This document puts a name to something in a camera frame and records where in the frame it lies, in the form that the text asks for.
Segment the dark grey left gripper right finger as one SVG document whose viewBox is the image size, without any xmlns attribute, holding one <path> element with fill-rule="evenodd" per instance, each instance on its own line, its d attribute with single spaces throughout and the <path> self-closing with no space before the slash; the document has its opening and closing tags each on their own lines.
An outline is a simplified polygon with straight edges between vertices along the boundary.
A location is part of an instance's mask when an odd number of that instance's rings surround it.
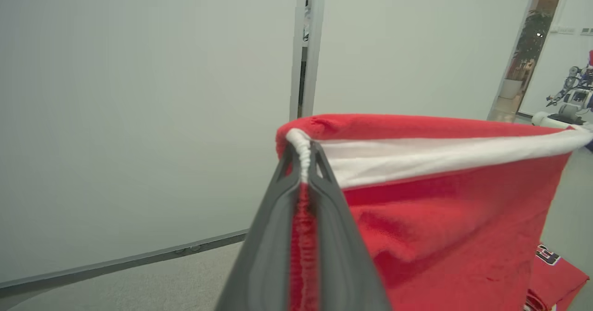
<svg viewBox="0 0 593 311">
<path fill-rule="evenodd" d="M 318 142 L 311 142 L 309 192 L 317 212 L 319 309 L 389 311 L 379 273 Z"/>
</svg>

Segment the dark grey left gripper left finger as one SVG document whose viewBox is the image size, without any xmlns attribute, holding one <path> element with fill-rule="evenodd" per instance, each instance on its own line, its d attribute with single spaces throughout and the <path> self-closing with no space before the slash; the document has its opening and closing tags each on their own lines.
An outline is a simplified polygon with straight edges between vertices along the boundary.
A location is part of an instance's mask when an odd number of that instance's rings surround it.
<svg viewBox="0 0 593 311">
<path fill-rule="evenodd" d="M 298 153 L 288 145 L 220 294 L 217 311 L 290 309 L 292 222 L 300 171 Z"/>
</svg>

